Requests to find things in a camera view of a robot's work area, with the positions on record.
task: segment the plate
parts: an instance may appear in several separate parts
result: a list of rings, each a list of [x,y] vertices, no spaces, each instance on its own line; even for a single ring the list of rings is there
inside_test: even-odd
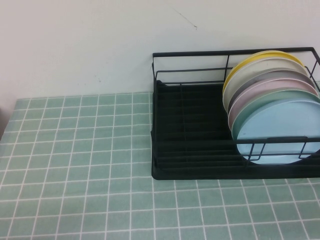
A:
[[[277,91],[278,89],[282,88],[304,90],[310,92],[311,94],[314,94],[315,96],[318,96],[317,91],[311,85],[301,80],[287,78],[272,78],[259,81],[253,84],[252,86],[248,87],[234,101],[228,114],[228,122],[231,124],[230,126],[232,126],[234,119],[243,109],[243,107],[252,99],[261,94],[263,95],[265,93],[269,93],[272,90]]]
[[[274,137],[320,137],[320,103],[305,98],[271,102],[253,112],[243,123],[236,139],[267,139]],[[304,143],[269,143],[264,154],[299,153]],[[237,144],[241,154],[249,154],[252,144]],[[259,154],[263,144],[255,144],[252,154]],[[302,153],[315,153],[320,142],[308,142]],[[256,164],[290,164],[299,161],[298,155],[261,156]]]
[[[277,50],[267,50],[267,51],[261,51],[261,52],[257,52],[251,56],[249,56],[248,58],[246,58],[245,60],[243,60],[242,62],[240,62],[237,66],[235,66],[234,68],[231,69],[229,75],[227,76],[227,78],[224,81],[223,84],[223,89],[222,92],[225,91],[225,88],[230,80],[230,78],[242,67],[244,67],[245,65],[254,62],[256,60],[260,60],[263,58],[287,58],[290,59],[292,61],[295,61],[296,63],[300,64],[302,67],[304,67],[305,65],[295,56],[286,53],[284,51],[277,51]]]
[[[238,136],[240,128],[243,125],[243,123],[246,121],[246,119],[254,111],[258,110],[264,105],[267,105],[269,103],[272,103],[278,100],[299,99],[299,98],[314,100],[320,103],[320,99],[316,95],[308,91],[303,91],[300,89],[294,89],[289,87],[281,88],[281,89],[278,89],[277,91],[270,90],[263,94],[258,95],[257,97],[254,97],[242,108],[242,110],[235,117],[233,115],[228,116],[228,124],[232,132],[232,138],[235,139],[236,136]]]
[[[256,76],[254,76],[253,78],[251,78],[250,80],[248,80],[247,82],[245,82],[241,87],[239,87],[234,93],[230,92],[230,94],[233,94],[232,97],[230,96],[225,96],[226,98],[226,108],[228,109],[228,112],[230,111],[231,106],[233,105],[234,101],[236,100],[236,98],[248,87],[250,87],[251,85],[263,81],[263,80],[267,80],[267,79],[273,79],[273,78],[289,78],[289,79],[297,79],[297,80],[301,80],[304,81],[306,83],[308,83],[309,85],[311,85],[314,89],[316,89],[316,86],[314,84],[314,82],[307,77],[306,75],[288,69],[288,68],[275,68],[275,69],[268,69],[266,71],[263,71],[261,73],[258,73]]]
[[[303,66],[287,58],[269,57],[269,58],[263,58],[263,59],[259,59],[257,61],[251,62],[250,64],[247,64],[246,66],[239,69],[230,78],[228,84],[224,89],[223,97],[222,97],[224,109],[227,111],[227,108],[226,108],[227,101],[231,99],[233,95],[232,93],[235,93],[237,89],[239,89],[245,82],[252,79],[261,71],[274,69],[274,68],[291,69],[307,75],[306,70]]]

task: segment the black metal wire rack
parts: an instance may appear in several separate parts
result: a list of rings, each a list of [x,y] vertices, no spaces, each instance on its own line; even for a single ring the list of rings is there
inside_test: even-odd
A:
[[[270,48],[226,51],[153,53],[152,176],[157,180],[187,179],[279,179],[320,177],[320,151],[304,152],[307,143],[320,142],[320,137],[283,136],[267,139],[233,140],[228,116],[222,103],[222,88],[230,56],[249,55],[260,51],[279,50],[288,53],[311,52],[315,63],[306,69],[318,91],[314,71],[320,58],[313,47]],[[158,70],[155,58],[226,56],[225,67],[204,69]],[[224,71],[224,79],[193,82],[162,82],[159,73]],[[266,144],[301,143],[295,153],[264,153]],[[249,154],[239,154],[237,144],[251,144]],[[255,145],[263,144],[259,154]],[[260,165],[254,160],[267,155],[296,155],[301,159],[284,165]]]

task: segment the white wall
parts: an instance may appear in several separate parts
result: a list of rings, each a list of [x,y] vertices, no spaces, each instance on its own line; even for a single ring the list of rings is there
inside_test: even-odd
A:
[[[150,91],[153,52],[320,51],[319,23],[319,0],[0,0],[2,122],[18,98]]]

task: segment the tiled countertop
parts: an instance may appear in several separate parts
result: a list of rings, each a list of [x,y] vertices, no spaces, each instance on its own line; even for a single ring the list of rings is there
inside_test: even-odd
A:
[[[320,239],[320,178],[154,180],[151,96],[18,100],[0,240]]]

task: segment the yellow plate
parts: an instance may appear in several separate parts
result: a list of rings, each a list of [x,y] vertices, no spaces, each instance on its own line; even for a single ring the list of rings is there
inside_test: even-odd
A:
[[[222,89],[222,94],[225,92],[226,86],[228,84],[228,82],[230,81],[231,77],[243,66],[259,60],[259,59],[263,59],[263,58],[272,58],[272,57],[276,57],[276,58],[287,58],[290,59],[292,61],[297,62],[298,64],[300,64],[301,66],[305,66],[298,58],[296,58],[295,56],[286,53],[284,51],[276,51],[276,50],[268,50],[268,51],[261,51],[261,52],[257,52],[253,55],[251,55],[250,57],[246,58],[245,60],[243,60],[242,62],[240,62],[237,66],[235,66],[234,68],[231,69],[229,75],[226,77],[224,84],[223,84],[223,89]]]

